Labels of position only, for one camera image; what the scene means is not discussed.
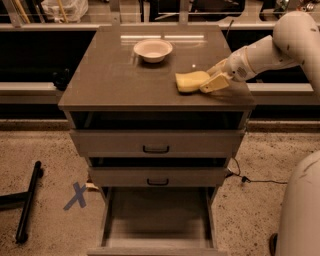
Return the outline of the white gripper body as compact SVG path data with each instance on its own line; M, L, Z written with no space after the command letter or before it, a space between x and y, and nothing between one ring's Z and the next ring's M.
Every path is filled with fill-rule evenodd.
M257 73L252 69L248 58L248 47L244 46L234 51L225 59L222 71L233 81L242 82L254 78Z

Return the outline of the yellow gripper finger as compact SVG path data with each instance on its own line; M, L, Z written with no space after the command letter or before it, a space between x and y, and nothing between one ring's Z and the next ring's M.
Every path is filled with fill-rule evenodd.
M226 73L219 73L210 77L207 81L200 85L200 91L203 93L211 93L221 90L230 85L230 77Z
M227 60L223 59L221 61L219 61L217 64L215 64L214 66L212 66L211 68L209 68L207 70L207 73L210 76L215 76L217 74L221 74L221 73L225 73L225 64L226 64Z

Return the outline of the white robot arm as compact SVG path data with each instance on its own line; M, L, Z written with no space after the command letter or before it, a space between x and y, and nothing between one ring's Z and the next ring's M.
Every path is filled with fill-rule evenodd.
M200 85L204 93L245 81L272 69L298 65L313 91L320 93L320 32L307 13L292 11L262 39L232 53L208 70ZM278 235L271 242L274 256L320 256L320 152L299 162L286 187Z

